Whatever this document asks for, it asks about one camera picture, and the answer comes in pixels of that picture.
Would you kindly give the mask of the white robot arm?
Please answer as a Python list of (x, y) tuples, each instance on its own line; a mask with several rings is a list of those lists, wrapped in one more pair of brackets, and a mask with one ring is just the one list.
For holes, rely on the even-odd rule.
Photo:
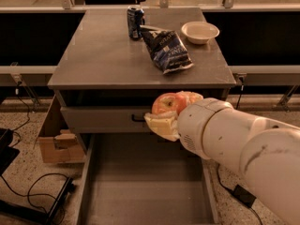
[(242, 177), (273, 213), (300, 225), (300, 127), (193, 92), (159, 96), (144, 119), (158, 136)]

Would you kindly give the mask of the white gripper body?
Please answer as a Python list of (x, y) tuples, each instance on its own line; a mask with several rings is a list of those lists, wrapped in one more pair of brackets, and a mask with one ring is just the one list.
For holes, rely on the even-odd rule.
[(177, 120), (181, 144), (200, 158), (209, 159), (209, 156), (204, 153), (203, 133), (209, 120), (225, 109), (232, 110), (233, 105), (212, 97), (188, 105), (180, 112)]

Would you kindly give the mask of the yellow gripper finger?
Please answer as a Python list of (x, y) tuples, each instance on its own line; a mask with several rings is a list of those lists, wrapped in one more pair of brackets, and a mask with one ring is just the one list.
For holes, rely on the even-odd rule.
[(190, 91), (180, 91), (177, 92), (177, 95), (180, 98), (183, 98), (187, 105), (191, 105), (195, 103), (196, 101), (203, 100), (203, 96), (201, 94), (190, 92)]
[(177, 112), (164, 112), (160, 114), (148, 112), (144, 115), (145, 122), (150, 130), (159, 137), (171, 142), (175, 142), (180, 138), (177, 118)]

